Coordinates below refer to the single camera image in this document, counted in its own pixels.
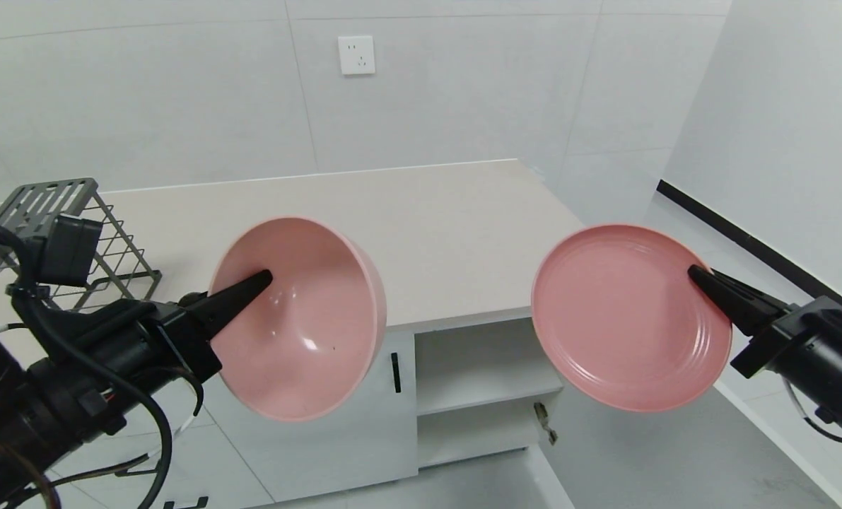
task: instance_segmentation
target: black handle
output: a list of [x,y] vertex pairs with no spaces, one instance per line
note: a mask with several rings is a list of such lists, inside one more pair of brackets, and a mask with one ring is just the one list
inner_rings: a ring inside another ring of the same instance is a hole
[[402,392],[402,374],[399,373],[399,354],[396,352],[392,352],[392,355],[389,355],[392,359],[392,382],[395,384],[395,392],[396,394]]
[[207,506],[207,498],[207,496],[202,496],[197,499],[197,505],[192,505],[191,507],[176,507],[175,502],[169,500],[169,502],[163,504],[163,509],[204,509]]
[[156,474],[156,467],[148,468],[147,470],[137,470],[135,472],[130,472],[126,468],[125,470],[119,470],[116,473],[116,477],[149,476],[149,474]]

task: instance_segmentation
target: metal wire rack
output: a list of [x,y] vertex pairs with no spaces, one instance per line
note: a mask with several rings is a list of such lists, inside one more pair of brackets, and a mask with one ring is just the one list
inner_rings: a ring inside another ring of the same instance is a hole
[[[162,274],[147,264],[145,250],[134,244],[135,235],[123,229],[124,221],[113,214],[97,193],[93,178],[75,178],[17,187],[0,206],[0,225],[20,238],[42,235],[56,216],[67,213],[101,222],[103,230],[91,264],[88,283],[82,287],[57,286],[47,304],[55,309],[91,312],[118,297],[149,299]],[[10,255],[1,258],[0,270],[17,270]]]

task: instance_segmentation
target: black baseboard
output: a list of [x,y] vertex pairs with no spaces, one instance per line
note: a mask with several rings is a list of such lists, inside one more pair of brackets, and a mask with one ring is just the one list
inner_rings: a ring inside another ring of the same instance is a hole
[[675,202],[678,206],[692,213],[697,219],[701,219],[704,223],[712,226],[715,231],[727,236],[729,240],[743,247],[744,250],[750,252],[751,255],[761,262],[769,265],[772,270],[782,274],[785,279],[792,281],[795,286],[809,294],[809,296],[814,298],[827,296],[842,306],[842,296],[840,293],[826,286],[826,284],[822,283],[814,275],[809,274],[808,271],[803,270],[788,258],[783,257],[779,251],[774,250],[759,239],[753,238],[748,232],[738,228],[738,226],[725,219],[725,217],[712,212],[708,207],[698,202],[698,200],[693,199],[693,197],[688,196],[688,194],[678,187],[672,186],[672,184],[665,180],[660,180],[656,190],[660,194],[663,194],[664,197]]

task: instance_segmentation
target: pink bowl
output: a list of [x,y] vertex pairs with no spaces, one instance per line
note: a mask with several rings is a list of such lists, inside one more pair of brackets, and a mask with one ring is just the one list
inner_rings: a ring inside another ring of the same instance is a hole
[[380,275],[346,236],[312,219],[279,217],[234,242],[210,293],[263,269],[271,285],[211,342],[220,375],[260,415],[317,419],[357,389],[379,351]]
[[568,236],[534,280],[531,315],[557,370],[618,409],[692,402],[728,360],[732,325],[688,277],[698,255],[647,228],[603,225]]

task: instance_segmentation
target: countertop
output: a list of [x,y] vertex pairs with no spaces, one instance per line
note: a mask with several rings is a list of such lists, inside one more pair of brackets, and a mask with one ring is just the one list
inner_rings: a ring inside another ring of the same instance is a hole
[[540,262],[583,227],[517,159],[102,197],[163,271],[155,300],[206,290],[228,246],[250,226],[308,216],[365,249],[384,281],[387,326],[413,332],[526,315]]

